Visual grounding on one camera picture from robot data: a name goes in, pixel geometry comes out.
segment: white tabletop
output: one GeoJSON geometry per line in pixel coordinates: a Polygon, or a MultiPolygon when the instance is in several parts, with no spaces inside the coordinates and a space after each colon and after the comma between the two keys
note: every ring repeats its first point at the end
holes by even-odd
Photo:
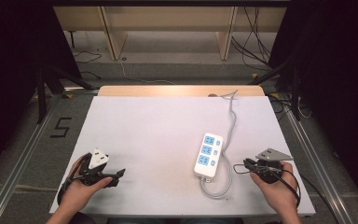
{"type": "MultiPolygon", "coordinates": [[[[94,97],[65,176],[72,164],[98,148],[110,157],[103,170],[127,171],[115,188],[102,189],[82,210],[107,217],[244,217],[275,214],[249,175],[233,173],[229,192],[211,199],[194,175],[203,135],[227,138],[231,125],[229,100],[220,97],[94,97]]],[[[290,154],[268,97],[236,97],[237,122],[227,157],[231,164],[271,147],[290,154]]],[[[301,187],[301,216],[315,210],[296,165],[301,187]]],[[[227,167],[220,159],[207,189],[218,192],[227,183],[227,167]]],[[[56,201],[51,207],[57,209],[56,201]]]]}

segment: blue outlet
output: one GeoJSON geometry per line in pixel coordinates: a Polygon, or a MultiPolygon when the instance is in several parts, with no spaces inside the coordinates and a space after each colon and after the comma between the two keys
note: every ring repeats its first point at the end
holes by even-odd
{"type": "Polygon", "coordinates": [[[207,135],[205,136],[204,143],[213,146],[214,138],[207,135]]]}
{"type": "Polygon", "coordinates": [[[199,156],[199,164],[208,165],[208,162],[209,162],[209,157],[202,156],[202,155],[199,156]]]}
{"type": "Polygon", "coordinates": [[[208,147],[208,146],[203,145],[202,148],[201,148],[201,152],[203,154],[211,155],[212,147],[208,147]]]}

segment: hand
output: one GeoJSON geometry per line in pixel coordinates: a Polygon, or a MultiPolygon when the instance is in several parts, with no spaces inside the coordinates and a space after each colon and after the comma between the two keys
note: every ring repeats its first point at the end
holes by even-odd
{"type": "MultiPolygon", "coordinates": [[[[72,165],[69,174],[75,170],[76,165],[80,162],[80,160],[81,158],[79,158],[72,165]]],[[[79,175],[80,167],[81,166],[79,166],[76,170],[76,175],[79,175]]],[[[61,204],[48,223],[68,223],[76,212],[80,211],[87,205],[91,196],[95,192],[103,189],[111,181],[112,177],[107,177],[91,186],[84,185],[80,180],[73,181],[67,188],[66,192],[62,195],[61,204]]]]}
{"type": "MultiPolygon", "coordinates": [[[[281,161],[283,170],[293,172],[292,164],[281,161]]],[[[297,214],[296,196],[281,181],[272,184],[264,182],[257,174],[251,173],[251,178],[264,194],[269,206],[281,217],[283,223],[301,223],[297,214]]],[[[282,179],[293,189],[297,189],[295,179],[287,172],[282,173],[282,179]]]]}

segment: floor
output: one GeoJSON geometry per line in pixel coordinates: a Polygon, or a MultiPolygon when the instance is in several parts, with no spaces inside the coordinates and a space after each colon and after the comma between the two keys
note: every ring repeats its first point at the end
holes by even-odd
{"type": "MultiPolygon", "coordinates": [[[[70,44],[69,34],[65,35],[70,44]]],[[[243,43],[247,35],[234,36],[243,43]]],[[[228,60],[221,61],[213,33],[131,32],[120,55],[121,64],[111,60],[103,33],[74,32],[74,37],[76,47],[73,53],[78,54],[75,56],[78,67],[83,72],[84,80],[94,86],[148,85],[150,81],[156,80],[165,81],[157,84],[247,84],[254,76],[262,76],[265,73],[257,68],[266,69],[256,60],[245,59],[246,63],[255,68],[244,65],[241,54],[234,48],[230,48],[228,60]]],[[[265,46],[271,49],[275,34],[263,34],[261,37],[265,46]]],[[[255,39],[251,40],[247,48],[262,57],[257,53],[259,49],[255,39]]],[[[275,80],[273,78],[261,85],[265,92],[275,91],[275,80]]],[[[62,84],[68,90],[78,89],[78,86],[67,80],[62,80],[62,84]]],[[[39,130],[38,144],[34,146],[21,170],[21,178],[16,183],[16,188],[9,195],[7,203],[2,204],[5,209],[0,215],[0,223],[44,223],[49,218],[49,207],[61,184],[64,169],[95,94],[71,91],[63,97],[54,95],[48,98],[50,117],[46,125],[39,130]],[[55,130],[59,118],[71,118],[61,123],[61,126],[70,127],[70,130],[64,138],[51,138],[54,134],[62,133],[55,130]]],[[[280,97],[287,98],[288,95],[280,93],[280,97]]],[[[271,104],[274,110],[281,111],[282,105],[274,102],[271,104]]],[[[17,167],[18,159],[23,156],[21,153],[32,147],[29,145],[29,139],[34,136],[34,130],[40,128],[36,125],[37,109],[37,99],[33,98],[7,149],[0,157],[0,189],[11,177],[13,168],[17,167]]],[[[304,128],[310,139],[309,147],[316,152],[318,162],[324,168],[331,186],[348,212],[351,221],[348,223],[358,223],[358,189],[339,158],[334,156],[334,150],[318,125],[317,118],[302,117],[300,122],[293,122],[291,113],[283,110],[277,113],[277,119],[292,155],[296,158],[299,172],[316,188],[325,190],[324,184],[320,184],[319,177],[315,175],[316,168],[311,155],[305,149],[304,142],[300,141],[295,129],[298,125],[304,128]]],[[[306,188],[317,212],[312,217],[303,217],[303,222],[334,223],[332,214],[315,189],[308,184],[306,188]]],[[[324,191],[323,195],[329,196],[329,193],[324,191]]],[[[94,219],[97,223],[106,222],[105,217],[94,219]]],[[[274,220],[278,218],[243,218],[244,223],[267,223],[274,220]]]]}

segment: power strip switch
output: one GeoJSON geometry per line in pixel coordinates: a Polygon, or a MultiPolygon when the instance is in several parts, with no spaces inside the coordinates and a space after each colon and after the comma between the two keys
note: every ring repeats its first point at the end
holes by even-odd
{"type": "Polygon", "coordinates": [[[197,157],[196,165],[194,166],[194,172],[197,176],[214,178],[219,163],[222,145],[222,136],[212,133],[206,133],[204,135],[199,156],[197,157]]]}

